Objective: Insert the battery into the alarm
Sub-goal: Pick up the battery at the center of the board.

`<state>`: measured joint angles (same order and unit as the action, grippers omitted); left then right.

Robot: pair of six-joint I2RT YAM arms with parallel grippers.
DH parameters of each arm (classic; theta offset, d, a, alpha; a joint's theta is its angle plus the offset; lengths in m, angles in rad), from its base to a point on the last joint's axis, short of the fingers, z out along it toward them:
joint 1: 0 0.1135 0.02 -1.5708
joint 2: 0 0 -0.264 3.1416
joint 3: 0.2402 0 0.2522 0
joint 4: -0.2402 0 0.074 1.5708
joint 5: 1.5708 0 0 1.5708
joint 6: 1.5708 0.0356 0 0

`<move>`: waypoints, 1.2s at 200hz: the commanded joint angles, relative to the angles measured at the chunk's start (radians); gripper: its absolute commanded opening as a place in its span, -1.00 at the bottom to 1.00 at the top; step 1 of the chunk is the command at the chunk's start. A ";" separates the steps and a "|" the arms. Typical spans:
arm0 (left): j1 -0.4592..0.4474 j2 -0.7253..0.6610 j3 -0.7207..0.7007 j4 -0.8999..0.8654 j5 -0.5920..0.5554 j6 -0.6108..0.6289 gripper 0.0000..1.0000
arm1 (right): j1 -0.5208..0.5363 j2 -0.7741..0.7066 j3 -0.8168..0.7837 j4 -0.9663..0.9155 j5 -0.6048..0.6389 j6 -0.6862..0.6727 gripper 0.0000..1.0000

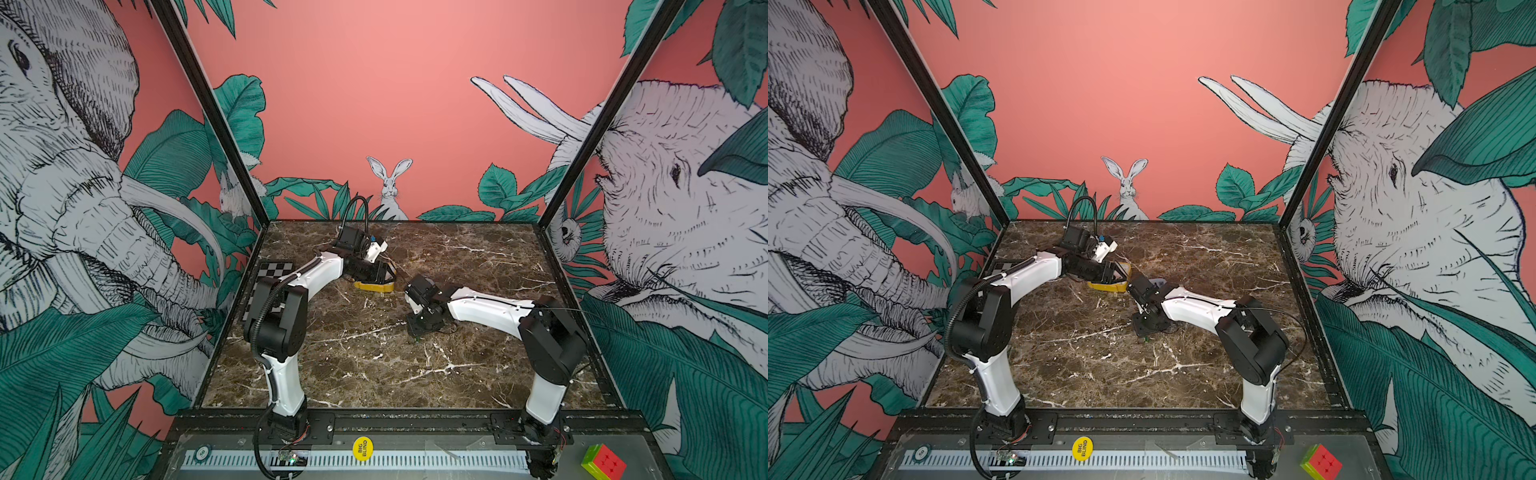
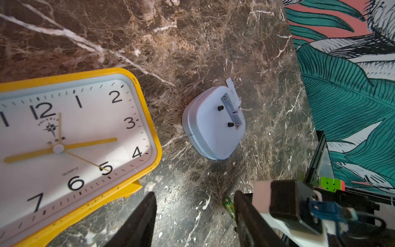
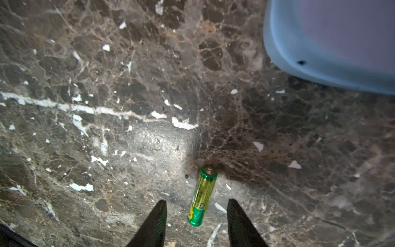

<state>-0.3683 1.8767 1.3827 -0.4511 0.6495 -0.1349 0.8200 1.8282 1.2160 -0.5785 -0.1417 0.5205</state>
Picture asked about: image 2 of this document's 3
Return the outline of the green battery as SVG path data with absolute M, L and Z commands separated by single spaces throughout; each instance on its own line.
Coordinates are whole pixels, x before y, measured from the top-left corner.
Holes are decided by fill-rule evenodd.
M 235 208 L 234 208 L 234 204 L 233 204 L 231 198 L 225 197 L 223 199 L 223 205 L 225 206 L 225 208 L 227 209 L 227 211 L 229 212 L 229 214 L 231 215 L 233 220 L 235 220 L 236 219 Z

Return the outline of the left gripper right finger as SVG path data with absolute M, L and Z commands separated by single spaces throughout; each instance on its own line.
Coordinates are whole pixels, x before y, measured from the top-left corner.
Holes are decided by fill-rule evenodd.
M 236 191 L 234 207 L 242 247 L 285 247 L 285 243 L 261 217 L 247 196 Z

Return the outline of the yellow rectangular alarm clock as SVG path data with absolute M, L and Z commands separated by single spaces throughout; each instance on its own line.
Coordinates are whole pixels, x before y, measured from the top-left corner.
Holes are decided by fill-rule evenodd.
M 140 190 L 162 148 L 141 85 L 111 68 L 1 84 L 1 246 L 44 247 Z

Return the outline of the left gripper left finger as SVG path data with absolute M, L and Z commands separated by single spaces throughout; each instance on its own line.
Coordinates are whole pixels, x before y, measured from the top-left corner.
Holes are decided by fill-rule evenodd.
M 105 247 L 150 247 L 156 212 L 156 197 L 151 191 Z

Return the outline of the light blue small alarm clock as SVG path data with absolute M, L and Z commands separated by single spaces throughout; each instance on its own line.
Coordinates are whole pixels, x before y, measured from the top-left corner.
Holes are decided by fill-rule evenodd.
M 246 122 L 241 108 L 234 109 L 227 86 L 202 92 L 186 107 L 182 126 L 198 153 L 211 160 L 225 160 L 241 142 Z

